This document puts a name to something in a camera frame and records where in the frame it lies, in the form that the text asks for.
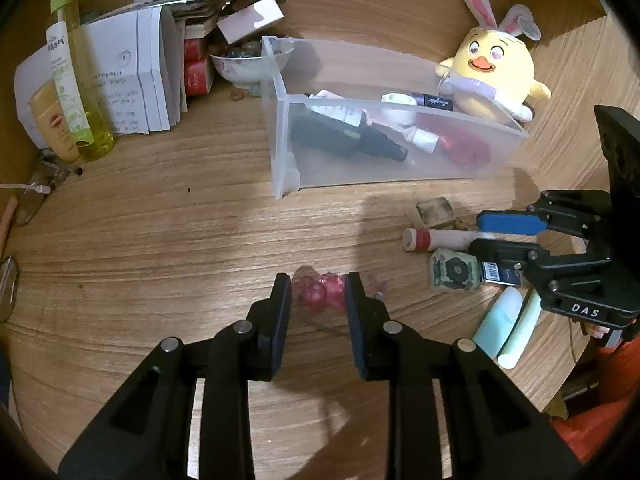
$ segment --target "bowl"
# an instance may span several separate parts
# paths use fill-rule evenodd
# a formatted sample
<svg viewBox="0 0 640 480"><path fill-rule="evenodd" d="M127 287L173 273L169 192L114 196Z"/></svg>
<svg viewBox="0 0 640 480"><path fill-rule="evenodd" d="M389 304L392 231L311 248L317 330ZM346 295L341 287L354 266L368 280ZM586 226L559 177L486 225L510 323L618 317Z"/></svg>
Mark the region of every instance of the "bowl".
<svg viewBox="0 0 640 480"><path fill-rule="evenodd" d="M293 52L293 46L292 43L281 42L280 50L282 52L275 55L276 63L280 70L287 64ZM218 73L236 88L249 89L257 85L263 76L270 76L267 56L225 57L209 54L209 57Z"/></svg>

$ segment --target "storage box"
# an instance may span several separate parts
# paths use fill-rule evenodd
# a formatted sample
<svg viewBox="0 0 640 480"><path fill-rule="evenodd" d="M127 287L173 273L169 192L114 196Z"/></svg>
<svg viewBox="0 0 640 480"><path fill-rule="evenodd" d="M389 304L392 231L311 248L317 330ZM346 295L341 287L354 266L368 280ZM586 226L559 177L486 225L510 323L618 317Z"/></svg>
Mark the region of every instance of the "storage box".
<svg viewBox="0 0 640 480"><path fill-rule="evenodd" d="M274 51L283 42L294 49L280 72ZM445 76L437 76L432 61L342 41L271 36L262 38L262 54L276 198L303 187L491 176L527 137L486 99L453 94L448 83L457 75L441 67ZM390 92L450 99L453 111L382 102ZM327 98L332 94L341 98ZM459 104L466 99L469 110L470 98L483 117L462 112Z"/></svg>

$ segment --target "orange fabric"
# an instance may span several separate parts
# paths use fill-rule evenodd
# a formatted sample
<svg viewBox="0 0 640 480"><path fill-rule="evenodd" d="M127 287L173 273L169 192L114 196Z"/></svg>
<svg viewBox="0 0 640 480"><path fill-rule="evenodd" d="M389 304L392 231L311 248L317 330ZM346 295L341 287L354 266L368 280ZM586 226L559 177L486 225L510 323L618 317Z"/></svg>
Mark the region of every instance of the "orange fabric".
<svg viewBox="0 0 640 480"><path fill-rule="evenodd" d="M581 462L587 462L604 444L622 417L640 384L640 337L618 350L600 349L600 406L552 425Z"/></svg>

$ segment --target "silver rivet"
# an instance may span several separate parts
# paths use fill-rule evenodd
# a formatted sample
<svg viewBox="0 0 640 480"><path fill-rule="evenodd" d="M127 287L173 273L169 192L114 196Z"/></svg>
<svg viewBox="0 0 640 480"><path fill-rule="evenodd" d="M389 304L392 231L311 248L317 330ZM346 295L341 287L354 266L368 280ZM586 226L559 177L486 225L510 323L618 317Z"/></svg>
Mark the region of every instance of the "silver rivet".
<svg viewBox="0 0 640 480"><path fill-rule="evenodd" d="M249 332L254 326L251 324L251 321L246 319L239 319L234 323L234 330L239 334L246 334Z"/></svg>
<svg viewBox="0 0 640 480"><path fill-rule="evenodd" d="M173 352L180 345L177 337L165 337L160 342L160 348L165 352Z"/></svg>
<svg viewBox="0 0 640 480"><path fill-rule="evenodd" d="M473 352L476 349L476 343L471 339L458 339L456 344L463 352Z"/></svg>
<svg viewBox="0 0 640 480"><path fill-rule="evenodd" d="M397 321L385 321L382 330L388 334L398 334L402 332L402 325Z"/></svg>

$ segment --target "plush toy with bunny ears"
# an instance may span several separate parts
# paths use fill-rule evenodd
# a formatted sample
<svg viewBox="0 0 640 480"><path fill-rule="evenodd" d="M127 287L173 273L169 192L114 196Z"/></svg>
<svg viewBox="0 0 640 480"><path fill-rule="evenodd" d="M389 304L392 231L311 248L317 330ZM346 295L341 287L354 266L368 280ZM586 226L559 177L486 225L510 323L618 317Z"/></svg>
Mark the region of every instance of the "plush toy with bunny ears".
<svg viewBox="0 0 640 480"><path fill-rule="evenodd" d="M497 25L489 0L465 0L465 3L480 26L471 29L456 55L441 62L444 66L439 66L436 72L445 76L448 71L444 67L449 67L462 76L449 77L447 84L466 113L497 119L482 100L469 96L479 94L514 119L530 121L531 110L523 104L527 95L537 99L551 97L549 88L533 79L531 54L516 38L524 34L535 41L540 39L531 11L524 5L514 5Z"/></svg>

